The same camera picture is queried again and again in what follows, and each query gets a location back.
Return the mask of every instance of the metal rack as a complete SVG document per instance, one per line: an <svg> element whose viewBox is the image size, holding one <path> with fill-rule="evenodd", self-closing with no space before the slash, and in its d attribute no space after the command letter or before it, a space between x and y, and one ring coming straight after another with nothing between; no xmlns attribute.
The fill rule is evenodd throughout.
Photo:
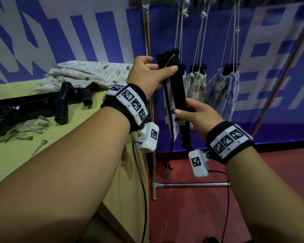
<svg viewBox="0 0 304 243"><path fill-rule="evenodd" d="M157 3L164 3L168 2L169 0L131 0L132 6L134 5L141 5L143 9L143 21L144 21L144 28L145 28L145 44L146 44L146 54L151 55L151 31L150 31L150 4L157 4ZM292 3L296 0L285 0L282 3ZM261 3L259 0L253 0L252 5L269 5L269 4L276 4L271 3L267 0L265 3ZM262 109L262 112L255 124L255 127L251 133L252 136L254 136L259 129L259 126L262 123L263 117L266 114L267 110L270 108L271 103L273 99L275 98L276 93L278 92L279 88L284 82L284 79L287 76L287 73L289 69L292 67L300 49L302 48L304 44L304 27L299 35L299 38L297 42L295 43L279 77L277 78L277 81L271 91L271 94L269 98L267 99L265 106ZM153 98L149 101L150 105L150 119L152 122L154 122L154 109L153 109ZM207 182L207 183L157 183L156 181L156 172L155 172L155 164L156 164L156 156L155 151L153 152L153 160L152 160L153 166L152 166L152 193L153 193L153 200L157 200L157 188L191 188L191 187L227 187L230 186L227 182Z"/></svg>

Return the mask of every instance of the yellow table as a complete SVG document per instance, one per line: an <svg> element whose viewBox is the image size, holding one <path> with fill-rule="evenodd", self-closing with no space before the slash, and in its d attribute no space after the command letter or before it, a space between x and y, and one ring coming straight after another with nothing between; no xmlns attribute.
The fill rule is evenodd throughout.
<svg viewBox="0 0 304 243"><path fill-rule="evenodd" d="M39 80L0 85L0 99L26 96L38 81ZM45 129L41 135L32 132L23 132L13 137L6 144L0 142L0 181L30 159L32 153L43 139L46 139L48 143L43 146L40 151L69 133L99 110L103 95L104 91L95 93L93 106L91 108L85 107L82 103L70 105L69 123L66 125L58 125L54 121L54 117L52 117L50 118L50 126ZM21 141L16 139L16 137L23 138L30 135L34 137L34 140ZM99 242L141 241L144 225L144 199L132 151L132 140L135 139L137 139L136 133L128 136L122 160L118 166L113 183L97 211L98 217L93 218L83 236L84 239ZM136 156L145 189L148 193L148 167L145 155L136 150ZM111 228L118 232L118 236L113 235L114 231L111 230ZM147 224L146 242L148 242L148 236Z"/></svg>

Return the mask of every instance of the hand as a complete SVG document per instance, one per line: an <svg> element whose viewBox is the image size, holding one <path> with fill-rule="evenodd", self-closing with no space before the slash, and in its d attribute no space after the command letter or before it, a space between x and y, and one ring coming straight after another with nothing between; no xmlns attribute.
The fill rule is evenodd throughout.
<svg viewBox="0 0 304 243"><path fill-rule="evenodd" d="M192 112L174 109L173 113L177 116L177 119L191 122L193 124L191 131L198 132L206 140L208 132L223 122L224 119L211 106L191 98L186 98L186 100Z"/></svg>
<svg viewBox="0 0 304 243"><path fill-rule="evenodd" d="M162 87L159 82L172 76L178 70L178 66L159 69L157 64L148 64L152 61L151 56L136 57L127 77L127 83L139 86L147 99L150 99L157 88Z"/></svg>

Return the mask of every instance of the metal pin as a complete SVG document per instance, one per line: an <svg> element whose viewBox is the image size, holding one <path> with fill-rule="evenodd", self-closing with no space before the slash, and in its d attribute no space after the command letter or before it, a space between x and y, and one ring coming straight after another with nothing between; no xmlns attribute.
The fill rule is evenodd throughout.
<svg viewBox="0 0 304 243"><path fill-rule="evenodd" d="M9 138L4 142L4 144L6 144L16 133L17 133L17 129L14 129L13 131L11 131L10 132L11 136L9 136Z"/></svg>
<svg viewBox="0 0 304 243"><path fill-rule="evenodd" d="M31 155L32 157L36 154L36 152L40 149L42 145L45 145L47 143L47 140L42 140L38 148L35 150L35 152Z"/></svg>
<svg viewBox="0 0 304 243"><path fill-rule="evenodd" d="M26 138L19 138L19 137L16 137L16 139L18 140L29 140L29 141L32 141L34 138L32 136L28 136Z"/></svg>

